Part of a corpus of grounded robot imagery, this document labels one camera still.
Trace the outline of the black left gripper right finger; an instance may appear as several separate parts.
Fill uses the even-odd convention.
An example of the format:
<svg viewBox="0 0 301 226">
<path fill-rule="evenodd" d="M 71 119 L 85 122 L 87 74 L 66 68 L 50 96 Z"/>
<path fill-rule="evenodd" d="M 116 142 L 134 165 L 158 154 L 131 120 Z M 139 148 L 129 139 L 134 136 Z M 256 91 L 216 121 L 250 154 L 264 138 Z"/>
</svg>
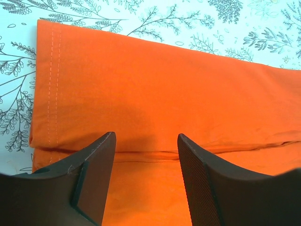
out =
<svg viewBox="0 0 301 226">
<path fill-rule="evenodd" d="M 203 149 L 184 134 L 177 139 L 194 226 L 298 226 L 301 170 L 270 176 Z"/>
</svg>

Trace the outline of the orange t shirt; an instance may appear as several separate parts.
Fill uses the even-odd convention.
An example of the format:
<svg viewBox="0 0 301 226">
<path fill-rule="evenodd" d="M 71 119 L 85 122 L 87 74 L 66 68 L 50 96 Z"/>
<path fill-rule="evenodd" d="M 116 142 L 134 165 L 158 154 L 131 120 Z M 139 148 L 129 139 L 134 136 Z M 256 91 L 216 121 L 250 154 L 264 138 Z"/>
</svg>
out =
<svg viewBox="0 0 301 226">
<path fill-rule="evenodd" d="M 301 165 L 301 73 L 37 22 L 33 170 L 117 136 L 106 226 L 189 226 L 177 137 L 268 175 Z"/>
</svg>

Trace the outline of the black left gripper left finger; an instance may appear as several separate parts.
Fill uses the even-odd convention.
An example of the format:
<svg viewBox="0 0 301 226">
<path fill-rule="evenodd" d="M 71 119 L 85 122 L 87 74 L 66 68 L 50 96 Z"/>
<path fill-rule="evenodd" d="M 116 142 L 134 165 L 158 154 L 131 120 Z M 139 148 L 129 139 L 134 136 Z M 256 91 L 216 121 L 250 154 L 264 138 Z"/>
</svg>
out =
<svg viewBox="0 0 301 226">
<path fill-rule="evenodd" d="M 32 174 L 0 176 L 3 226 L 100 226 L 111 178 L 116 134 Z"/>
</svg>

